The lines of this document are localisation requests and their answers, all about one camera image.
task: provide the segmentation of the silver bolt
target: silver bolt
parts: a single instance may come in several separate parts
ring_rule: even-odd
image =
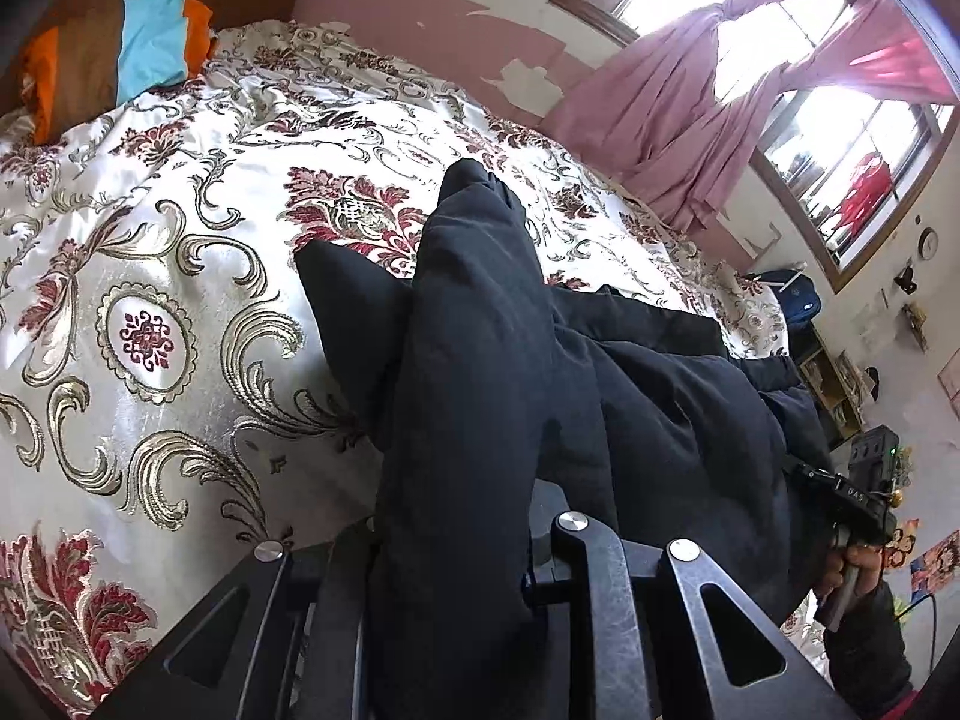
[[[580,514],[579,512],[564,512],[559,517],[557,517],[557,522],[560,524],[560,528],[563,528],[565,531],[582,531],[583,528],[586,528],[589,525],[589,519],[587,519],[587,514]]]
[[[688,538],[671,541],[668,549],[673,557],[683,562],[693,562],[700,556],[700,548]]]
[[[253,547],[253,557],[260,562],[273,562],[283,557],[283,544],[279,541],[261,541]]]

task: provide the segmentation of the bedspread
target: bedspread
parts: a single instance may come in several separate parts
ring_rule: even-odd
[[[445,168],[527,210],[545,278],[715,317],[781,352],[766,288],[453,84],[295,23],[227,30],[205,73],[51,146],[0,122],[0,646],[86,717],[215,581],[367,514],[378,456],[344,406],[292,252],[416,267]]]

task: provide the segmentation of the clock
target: clock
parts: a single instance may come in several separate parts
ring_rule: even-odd
[[[937,245],[940,243],[940,237],[933,227],[928,227],[920,233],[920,240],[917,244],[917,253],[922,260],[932,260],[933,255],[937,253]]]

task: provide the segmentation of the pink curtain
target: pink curtain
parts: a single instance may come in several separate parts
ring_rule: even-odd
[[[623,183],[665,223],[695,232],[727,201],[785,91],[843,84],[911,103],[954,100],[899,6],[870,0],[807,59],[717,103],[717,25],[769,1],[776,0],[727,0],[640,37],[561,100],[542,130]]]

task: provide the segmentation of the person's hand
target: person's hand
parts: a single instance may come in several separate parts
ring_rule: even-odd
[[[827,595],[843,584],[844,560],[851,565],[860,567],[860,573],[856,578],[856,587],[853,589],[854,600],[871,593],[880,584],[883,560],[877,547],[848,547],[846,552],[843,553],[831,550],[827,555],[827,568],[824,571],[824,576],[813,589],[819,603],[822,604]]]

